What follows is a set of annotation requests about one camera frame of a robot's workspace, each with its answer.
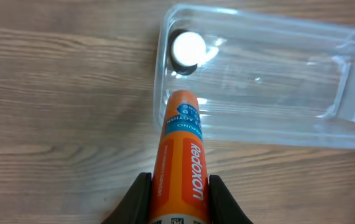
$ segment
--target orange tube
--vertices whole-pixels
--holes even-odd
[[[208,174],[196,96],[175,91],[160,137],[149,224],[210,224]]]

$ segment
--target white round lid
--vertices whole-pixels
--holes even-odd
[[[196,32],[184,32],[172,44],[172,57],[181,66],[196,65],[206,54],[206,44]]]

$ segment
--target clear plastic container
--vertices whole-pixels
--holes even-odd
[[[173,70],[168,37],[199,33],[206,57]],[[154,121],[175,90],[198,96],[208,139],[355,149],[355,29],[234,9],[179,4],[159,37]]]

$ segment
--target brown wooden background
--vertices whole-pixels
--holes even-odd
[[[202,0],[355,26],[353,0]],[[0,223],[99,223],[159,140],[160,21],[177,1],[0,0]],[[206,141],[255,223],[355,223],[355,151]]]

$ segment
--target blue label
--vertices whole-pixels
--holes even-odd
[[[177,111],[180,113],[179,115],[166,120],[164,136],[174,131],[189,131],[202,141],[201,121],[198,111],[186,103],[181,104]]]

